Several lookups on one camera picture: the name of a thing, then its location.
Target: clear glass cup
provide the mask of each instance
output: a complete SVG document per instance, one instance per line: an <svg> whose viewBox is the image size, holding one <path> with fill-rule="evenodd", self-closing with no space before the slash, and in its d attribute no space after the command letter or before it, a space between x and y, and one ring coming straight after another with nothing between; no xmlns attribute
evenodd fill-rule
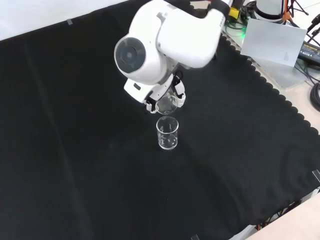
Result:
<svg viewBox="0 0 320 240"><path fill-rule="evenodd" d="M178 107L178 98L168 90L155 104L155 109L162 115L172 114Z"/></svg>
<svg viewBox="0 0 320 240"><path fill-rule="evenodd" d="M178 121L172 116L162 116L156 122L158 143L164 150L174 149L178 144Z"/></svg>

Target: yellow label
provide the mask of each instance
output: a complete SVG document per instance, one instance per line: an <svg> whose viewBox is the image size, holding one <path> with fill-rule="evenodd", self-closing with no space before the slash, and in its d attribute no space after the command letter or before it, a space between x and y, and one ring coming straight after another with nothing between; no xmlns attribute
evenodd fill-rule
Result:
<svg viewBox="0 0 320 240"><path fill-rule="evenodd" d="M229 16L238 19L239 17L239 10L235 9L234 7L230 7Z"/></svg>

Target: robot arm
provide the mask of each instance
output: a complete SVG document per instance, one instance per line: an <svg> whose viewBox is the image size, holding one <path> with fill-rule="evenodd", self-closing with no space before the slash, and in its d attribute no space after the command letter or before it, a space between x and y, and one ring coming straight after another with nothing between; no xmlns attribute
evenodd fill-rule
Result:
<svg viewBox="0 0 320 240"><path fill-rule="evenodd" d="M202 68L216 52L232 0L215 0L205 18L194 17L164 0L152 0L134 16L129 33L116 44L117 67L128 80L124 89L155 113L168 91L186 99L185 87L173 76L177 66Z"/></svg>

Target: black cloth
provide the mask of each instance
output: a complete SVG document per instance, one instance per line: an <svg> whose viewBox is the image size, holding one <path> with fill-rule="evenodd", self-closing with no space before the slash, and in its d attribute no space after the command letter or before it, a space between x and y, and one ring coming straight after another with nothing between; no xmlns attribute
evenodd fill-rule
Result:
<svg viewBox="0 0 320 240"><path fill-rule="evenodd" d="M318 132L223 37L161 150L114 62L140 5L1 43L0 239L226 240L318 186Z"/></svg>

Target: table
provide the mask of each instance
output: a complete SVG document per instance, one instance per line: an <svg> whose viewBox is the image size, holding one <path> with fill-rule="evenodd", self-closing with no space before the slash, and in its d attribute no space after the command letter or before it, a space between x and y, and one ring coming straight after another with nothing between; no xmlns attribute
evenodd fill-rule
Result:
<svg viewBox="0 0 320 240"><path fill-rule="evenodd" d="M318 133L225 38L159 148L113 57L139 7L1 45L0 239L225 240L317 186Z"/></svg>

